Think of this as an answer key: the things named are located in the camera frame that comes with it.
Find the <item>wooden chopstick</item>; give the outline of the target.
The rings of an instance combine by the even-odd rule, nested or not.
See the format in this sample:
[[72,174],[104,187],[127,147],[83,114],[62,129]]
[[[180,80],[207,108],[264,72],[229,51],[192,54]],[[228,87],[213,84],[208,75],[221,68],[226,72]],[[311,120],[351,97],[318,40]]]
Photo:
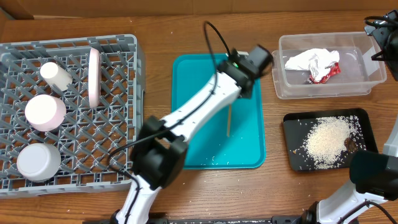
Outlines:
[[228,106],[228,117],[227,117],[227,128],[226,128],[226,136],[230,137],[231,132],[231,117],[232,117],[232,104]]

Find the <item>red snack wrapper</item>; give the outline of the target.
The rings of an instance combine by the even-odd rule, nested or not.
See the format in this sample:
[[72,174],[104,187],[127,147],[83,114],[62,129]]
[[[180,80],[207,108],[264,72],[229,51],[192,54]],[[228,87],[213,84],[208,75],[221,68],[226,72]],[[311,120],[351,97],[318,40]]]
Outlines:
[[340,70],[340,66],[338,64],[338,62],[334,63],[333,65],[328,67],[330,69],[329,73],[327,75],[325,75],[324,77],[322,77],[322,79],[318,82],[314,79],[313,75],[309,76],[309,82],[310,83],[314,83],[314,84],[325,84],[330,77],[335,76],[339,73],[341,73]]

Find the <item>white napkin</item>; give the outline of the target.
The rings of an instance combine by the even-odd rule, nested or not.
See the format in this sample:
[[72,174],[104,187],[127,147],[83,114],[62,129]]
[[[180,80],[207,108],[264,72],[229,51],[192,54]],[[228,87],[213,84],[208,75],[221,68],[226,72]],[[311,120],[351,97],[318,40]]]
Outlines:
[[309,49],[301,54],[293,56],[285,63],[286,70],[309,71],[316,81],[330,71],[329,66],[340,61],[340,54],[337,50],[328,51],[327,49]]

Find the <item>brown food scrap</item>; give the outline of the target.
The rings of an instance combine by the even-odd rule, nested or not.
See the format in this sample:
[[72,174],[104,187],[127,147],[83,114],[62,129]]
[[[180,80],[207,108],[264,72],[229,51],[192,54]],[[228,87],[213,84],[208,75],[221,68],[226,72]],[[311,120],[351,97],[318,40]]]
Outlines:
[[358,150],[356,143],[350,138],[345,139],[344,145],[349,153],[354,153]]

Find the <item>large pink plate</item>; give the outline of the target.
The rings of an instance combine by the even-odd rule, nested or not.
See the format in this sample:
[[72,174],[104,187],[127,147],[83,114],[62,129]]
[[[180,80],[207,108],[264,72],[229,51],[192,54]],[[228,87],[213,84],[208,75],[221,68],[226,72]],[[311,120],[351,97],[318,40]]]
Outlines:
[[88,100],[90,108],[96,108],[100,103],[101,93],[101,54],[90,49],[88,64]]

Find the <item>white paper cup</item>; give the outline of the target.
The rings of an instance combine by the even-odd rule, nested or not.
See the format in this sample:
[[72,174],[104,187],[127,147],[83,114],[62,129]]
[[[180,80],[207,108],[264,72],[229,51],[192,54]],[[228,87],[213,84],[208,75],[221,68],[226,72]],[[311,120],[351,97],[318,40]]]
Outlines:
[[55,85],[59,90],[66,91],[67,85],[72,84],[72,76],[54,62],[43,64],[39,70],[41,77],[50,85]]

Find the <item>small pink bowl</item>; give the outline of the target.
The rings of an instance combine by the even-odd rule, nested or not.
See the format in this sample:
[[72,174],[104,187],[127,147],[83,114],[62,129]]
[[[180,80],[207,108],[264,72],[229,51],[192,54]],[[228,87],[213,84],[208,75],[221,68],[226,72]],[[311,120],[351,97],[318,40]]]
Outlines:
[[24,113],[33,128],[46,132],[57,129],[63,123],[67,109],[60,98],[37,95],[28,101]]

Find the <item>grey small saucer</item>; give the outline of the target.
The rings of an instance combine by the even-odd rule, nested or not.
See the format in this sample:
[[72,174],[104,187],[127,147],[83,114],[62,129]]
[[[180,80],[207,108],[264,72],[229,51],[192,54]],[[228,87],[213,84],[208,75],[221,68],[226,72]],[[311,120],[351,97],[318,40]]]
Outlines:
[[46,143],[29,144],[17,157],[17,170],[33,182],[51,179],[58,172],[60,164],[60,151]]

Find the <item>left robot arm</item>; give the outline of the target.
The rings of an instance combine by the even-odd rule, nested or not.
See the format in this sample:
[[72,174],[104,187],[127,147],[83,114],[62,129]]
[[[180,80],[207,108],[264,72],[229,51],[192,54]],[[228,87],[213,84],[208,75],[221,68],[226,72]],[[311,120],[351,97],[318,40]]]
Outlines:
[[248,57],[222,61],[184,105],[162,119],[151,116],[136,141],[117,148],[118,152],[132,149],[132,171],[119,171],[132,183],[122,209],[112,214],[110,222],[146,223],[159,191],[181,172],[194,135],[221,109],[238,98],[249,98],[254,82],[268,66]]

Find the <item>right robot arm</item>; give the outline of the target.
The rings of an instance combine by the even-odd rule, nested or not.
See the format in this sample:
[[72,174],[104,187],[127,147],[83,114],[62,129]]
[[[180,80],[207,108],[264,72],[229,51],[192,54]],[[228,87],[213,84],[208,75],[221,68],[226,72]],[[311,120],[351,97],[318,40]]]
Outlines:
[[397,124],[381,154],[358,151],[349,168],[349,181],[330,197],[314,202],[294,223],[355,223],[376,207],[391,223],[397,221],[381,206],[397,200]]

